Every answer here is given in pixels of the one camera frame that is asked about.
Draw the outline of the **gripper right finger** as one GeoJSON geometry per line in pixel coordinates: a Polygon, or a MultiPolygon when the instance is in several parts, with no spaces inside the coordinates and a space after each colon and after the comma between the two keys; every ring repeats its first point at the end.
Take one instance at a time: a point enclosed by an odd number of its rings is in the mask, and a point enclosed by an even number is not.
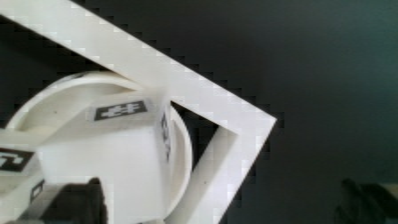
{"type": "Polygon", "coordinates": [[[334,224],[398,224],[398,183],[342,181],[334,224]]]}

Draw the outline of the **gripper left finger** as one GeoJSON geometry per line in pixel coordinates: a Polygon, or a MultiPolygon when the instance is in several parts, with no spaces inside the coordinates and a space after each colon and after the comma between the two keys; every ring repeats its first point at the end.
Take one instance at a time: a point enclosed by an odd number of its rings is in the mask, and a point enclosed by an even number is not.
{"type": "Polygon", "coordinates": [[[15,224],[109,224],[102,181],[68,184],[55,197],[41,199],[15,220],[15,224]]]}

